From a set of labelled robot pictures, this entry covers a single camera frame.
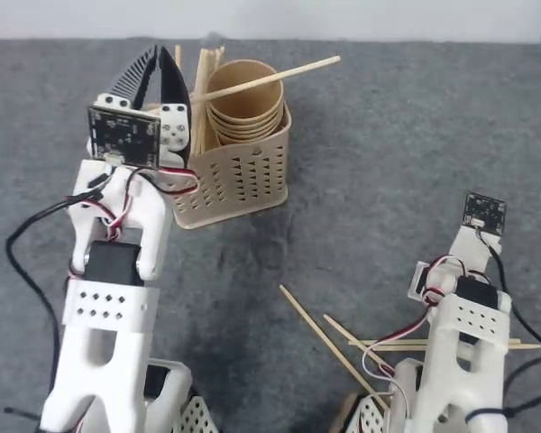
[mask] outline cup rim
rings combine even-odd
[[[277,117],[281,117],[283,112],[282,106],[279,106],[276,112],[274,112],[272,115],[269,115],[268,119],[263,119],[260,122],[256,124],[250,124],[250,125],[234,125],[234,124],[228,124],[225,121],[219,119],[215,113],[213,113],[211,110],[207,109],[206,115],[209,117],[211,123],[213,124],[213,127],[220,128],[225,132],[229,133],[236,133],[238,135],[241,134],[253,134],[257,133],[260,130],[263,130],[267,128],[270,124],[276,121]]]
[[[215,69],[212,74],[210,74],[210,76],[208,77],[208,80],[206,81],[206,91],[207,92],[211,91],[211,90],[208,90],[208,86],[210,85],[210,82],[211,82],[213,76],[217,72],[219,72],[221,69],[224,69],[224,68],[232,66],[232,65],[234,65],[236,63],[242,63],[242,62],[257,63],[259,65],[262,65],[262,66],[268,68],[271,71],[271,74],[269,74],[269,75],[273,75],[273,74],[277,73],[277,70],[275,70],[275,68],[273,68],[271,65],[269,65],[267,63],[264,63],[263,61],[260,61],[260,60],[254,60],[254,59],[232,60],[232,61],[229,61],[229,62],[221,65],[219,68]],[[284,91],[285,91],[284,84],[283,84],[281,79],[279,79],[277,82],[279,83],[279,86],[280,86],[279,87],[279,89],[280,89],[279,98],[277,99],[277,101],[272,105],[272,107],[269,110],[267,110],[265,113],[262,113],[260,115],[256,115],[254,117],[232,117],[232,116],[229,116],[229,115],[226,115],[226,114],[222,113],[219,109],[217,109],[213,105],[212,101],[208,101],[207,106],[209,108],[212,108],[213,112],[216,113],[216,115],[218,115],[219,118],[225,120],[229,124],[252,124],[252,123],[259,122],[260,120],[264,119],[265,116],[267,116],[270,113],[274,112],[277,109],[277,107],[282,103],[282,101],[284,99]]]

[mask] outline white wire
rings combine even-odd
[[[433,264],[433,266],[431,266],[429,268],[429,271],[426,275],[426,278],[428,279],[429,278],[429,275],[431,274],[432,271],[434,271],[436,268],[438,268],[439,266],[441,266],[442,264],[446,263],[448,260],[455,260],[457,261],[458,264],[461,265],[461,270],[463,271],[463,276],[466,276],[467,275],[467,272],[466,272],[466,269],[464,267],[464,263],[463,263],[463,260],[461,260],[459,257],[457,257],[456,255],[452,255],[452,254],[446,254],[442,257],[439,257],[436,261],[435,261],[435,264]]]
[[[420,327],[423,326],[423,324],[426,322],[426,316],[424,318],[421,319],[420,322],[418,322],[414,327],[412,327],[411,329],[408,329],[407,331],[401,333],[401,334],[397,334],[395,335],[394,337],[392,338],[388,338],[388,339],[384,339],[384,340],[380,340],[380,341],[377,341],[375,343],[373,343],[372,345],[369,345],[365,350],[364,352],[362,353],[362,359],[361,359],[361,364],[362,364],[362,369],[368,374],[370,375],[370,377],[374,378],[374,379],[379,379],[381,381],[385,381],[385,382],[389,382],[389,383],[392,383],[393,385],[395,385],[397,387],[397,389],[399,390],[399,392],[401,393],[401,395],[403,396],[403,400],[405,401],[405,414],[406,414],[406,419],[410,419],[410,407],[408,406],[408,398],[407,398],[407,394],[405,393],[405,390],[402,389],[402,387],[399,385],[399,383],[385,375],[385,376],[381,376],[379,374],[375,374],[373,373],[372,371],[370,371],[368,368],[367,368],[367,356],[369,355],[369,352],[374,349],[376,346],[378,345],[381,345],[383,343],[387,343],[389,341],[395,341],[399,338],[403,338],[404,336],[408,336],[409,334],[412,334],[413,332],[415,332],[417,329],[419,329]]]

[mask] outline white perforated bracket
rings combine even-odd
[[[178,152],[188,146],[187,106],[184,104],[162,104],[160,106],[160,147]]]
[[[437,318],[442,328],[464,332],[507,351],[509,314],[450,294],[441,301]]]
[[[208,407],[202,397],[195,396],[182,412],[181,433],[218,433],[215,423],[210,418]]]
[[[150,287],[70,280],[62,322],[108,331],[151,332],[159,293]]]
[[[357,406],[345,433],[382,433],[383,422],[384,418],[370,395]]]

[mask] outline black cable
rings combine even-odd
[[[23,223],[20,224],[20,226],[14,230],[14,232],[8,236],[5,242],[5,250],[6,250],[6,256],[8,257],[8,261],[14,268],[14,270],[23,278],[23,280],[30,286],[32,291],[38,296],[38,299],[40,300],[42,306],[44,309],[46,309],[46,312],[48,314],[48,318],[50,320],[50,325],[52,327],[52,364],[50,367],[50,385],[49,385],[49,391],[52,391],[52,388],[54,387],[54,382],[56,379],[56,371],[58,369],[58,361],[60,356],[60,327],[58,324],[58,319],[56,318],[56,313],[54,312],[54,308],[52,307],[52,304],[50,304],[50,301],[40,288],[40,286],[32,279],[32,277],[28,274],[28,272],[22,267],[22,265],[18,262],[14,255],[14,244],[15,242],[20,238],[20,236],[30,228],[33,224],[37,223],[38,221],[42,220],[45,217],[48,217],[49,215],[52,215],[59,210],[62,210],[66,207],[75,205],[82,200],[86,198],[93,198],[93,199],[100,199],[102,197],[102,194],[100,192],[100,189],[91,189],[88,192],[84,192],[82,194],[78,194],[76,196],[70,196],[68,198],[65,198],[64,200],[46,207],[45,209],[41,210],[37,214],[34,214],[33,216],[26,219]],[[12,408],[7,408],[8,410],[6,413],[20,413],[19,410],[10,410]]]
[[[497,269],[499,271],[499,279],[500,279],[500,284],[501,284],[501,289],[510,295],[509,293],[509,288],[507,287],[507,279],[505,277],[505,267],[503,266],[503,261],[501,260],[499,254],[495,251],[495,249],[490,246],[487,242],[485,242],[485,240],[483,239],[482,235],[481,235],[481,231],[477,230],[477,237],[479,238],[479,240],[481,240],[481,242],[489,249],[489,253],[491,254],[491,256],[493,257],[493,259],[495,260],[495,263],[497,264]],[[537,340],[539,343],[541,343],[541,336],[539,335],[539,333],[537,333],[535,331],[535,329],[533,329],[528,323],[527,321],[523,318],[523,316],[521,315],[521,313],[519,312],[518,308],[516,307],[516,304],[515,303],[511,303],[511,311],[513,313],[513,315],[515,316],[515,318],[519,321],[519,323],[521,324],[521,326],[523,326],[523,328],[535,339]],[[505,397],[509,391],[509,388],[511,386],[511,384],[522,374],[524,373],[525,371],[527,371],[529,368],[535,366],[535,365],[539,365],[541,364],[541,356],[538,357],[538,358],[535,358],[535,359],[532,359],[531,361],[527,361],[526,363],[520,365],[518,368],[516,368],[515,370],[513,370],[513,372],[511,372],[509,374],[509,376],[507,377],[507,379],[505,379],[505,382],[503,383],[503,397]],[[520,404],[518,406],[515,406],[515,407],[505,407],[503,409],[498,409],[498,408],[483,408],[483,409],[477,409],[477,410],[474,410],[472,412],[470,412],[466,417],[465,417],[465,422],[469,422],[471,419],[473,419],[474,417],[478,416],[478,415],[481,415],[481,414],[486,414],[486,413],[490,413],[490,414],[493,414],[493,413],[497,413],[497,414],[501,414],[503,416],[505,416],[506,418],[510,419],[510,418],[513,418],[515,415],[517,415],[518,413],[524,411],[524,410],[529,410],[529,409],[533,409],[535,408],[535,406],[538,406],[541,404],[541,395],[540,396],[537,396],[535,397],[534,399],[531,399],[523,404]]]

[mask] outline perforated plate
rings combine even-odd
[[[507,349],[509,316],[496,309],[450,294],[441,302],[437,318],[442,327],[456,329]]]
[[[208,407],[202,397],[190,399],[182,412],[181,433],[218,433],[215,423],[210,418]]]
[[[372,396],[361,400],[345,433],[382,433],[384,419]]]
[[[70,280],[63,323],[109,331],[154,328],[159,290],[97,281]]]

